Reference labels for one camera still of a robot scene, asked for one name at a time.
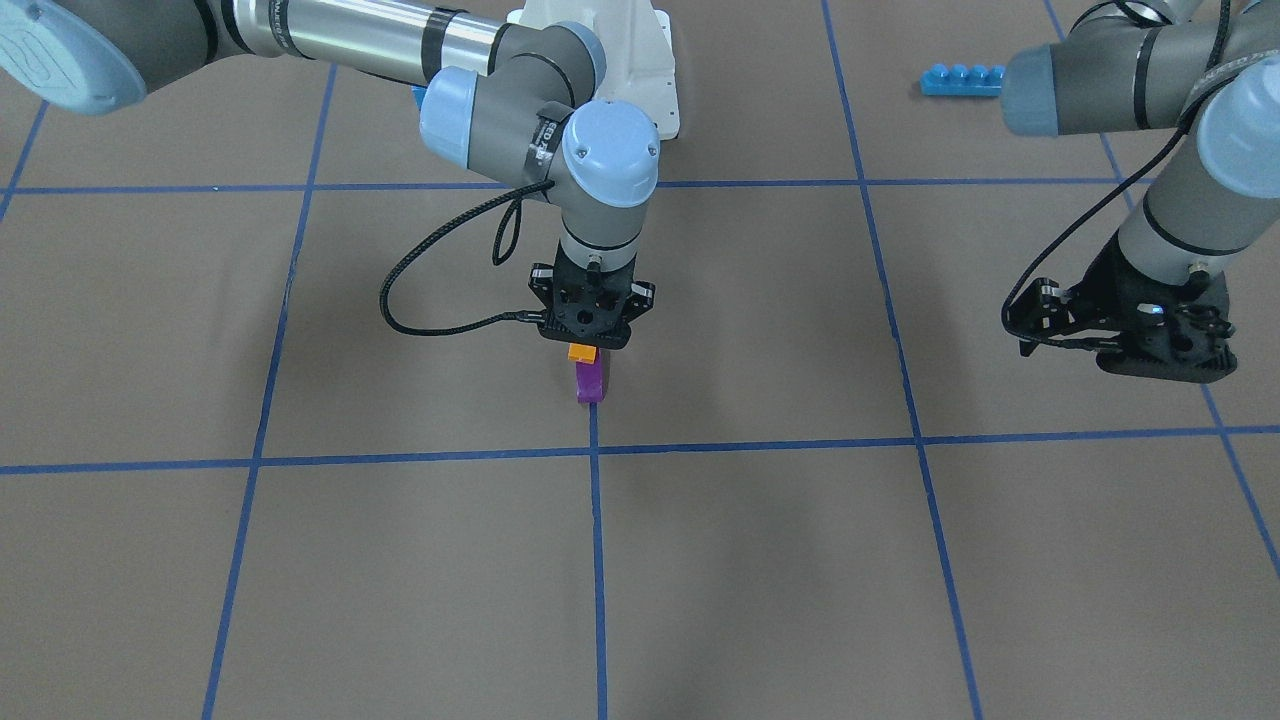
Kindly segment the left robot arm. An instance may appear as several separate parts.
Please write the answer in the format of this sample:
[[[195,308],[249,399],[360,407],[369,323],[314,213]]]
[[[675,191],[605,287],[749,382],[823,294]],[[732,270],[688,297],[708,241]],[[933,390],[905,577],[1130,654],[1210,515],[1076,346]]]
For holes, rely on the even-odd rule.
[[[1071,286],[1024,272],[1001,307],[1023,356],[1084,351],[1107,373],[1193,384],[1236,370],[1226,268],[1277,223],[1275,1],[1100,1],[1064,40],[1009,64],[1001,109],[1020,136],[1169,129],[1117,190],[1155,173]]]

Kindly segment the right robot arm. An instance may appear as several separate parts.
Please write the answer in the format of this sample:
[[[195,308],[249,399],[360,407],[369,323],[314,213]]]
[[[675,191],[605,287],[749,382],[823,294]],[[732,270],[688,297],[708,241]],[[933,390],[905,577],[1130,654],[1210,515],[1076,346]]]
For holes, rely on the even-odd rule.
[[[133,106],[232,56],[325,61],[410,88],[424,146],[506,192],[431,232],[388,272],[379,310],[401,334],[522,322],[548,340],[618,350],[654,306],[655,286],[634,272],[660,135],[641,108],[602,95],[605,49],[585,24],[530,28],[424,1],[5,1],[1,14],[3,69],[87,117]],[[561,217],[553,263],[530,272],[538,309],[444,328],[394,316],[399,277],[495,208],[506,211],[492,261],[506,263],[527,200]]]

